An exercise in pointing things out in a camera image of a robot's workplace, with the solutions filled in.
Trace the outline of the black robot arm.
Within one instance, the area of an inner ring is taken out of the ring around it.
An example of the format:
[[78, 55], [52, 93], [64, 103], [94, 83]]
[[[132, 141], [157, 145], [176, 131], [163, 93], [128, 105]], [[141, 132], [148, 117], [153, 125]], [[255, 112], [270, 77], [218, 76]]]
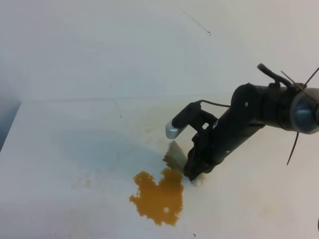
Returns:
[[250, 83], [239, 86], [227, 111], [216, 118], [201, 109], [200, 101], [187, 110], [199, 119], [191, 125], [197, 131], [187, 155], [184, 175], [193, 181], [209, 173], [248, 138], [265, 126], [313, 134], [319, 130], [319, 91], [305, 84], [289, 82], [260, 63], [257, 68], [274, 80], [268, 86]]

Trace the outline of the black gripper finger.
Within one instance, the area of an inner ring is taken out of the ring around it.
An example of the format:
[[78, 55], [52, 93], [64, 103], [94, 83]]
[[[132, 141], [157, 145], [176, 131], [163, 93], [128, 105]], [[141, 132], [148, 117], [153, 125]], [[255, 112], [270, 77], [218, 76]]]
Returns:
[[202, 161], [188, 160], [183, 169], [183, 174], [189, 181], [194, 181], [202, 173], [210, 173], [212, 171], [212, 166], [208, 163]]

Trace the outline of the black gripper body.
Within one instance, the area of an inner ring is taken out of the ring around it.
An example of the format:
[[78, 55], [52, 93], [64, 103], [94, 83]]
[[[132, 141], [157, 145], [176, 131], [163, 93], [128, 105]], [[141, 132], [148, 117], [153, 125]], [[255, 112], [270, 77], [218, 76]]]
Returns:
[[188, 172], [210, 172], [230, 153], [243, 144], [265, 124], [257, 120], [248, 109], [229, 108], [217, 125], [200, 133], [188, 154]]

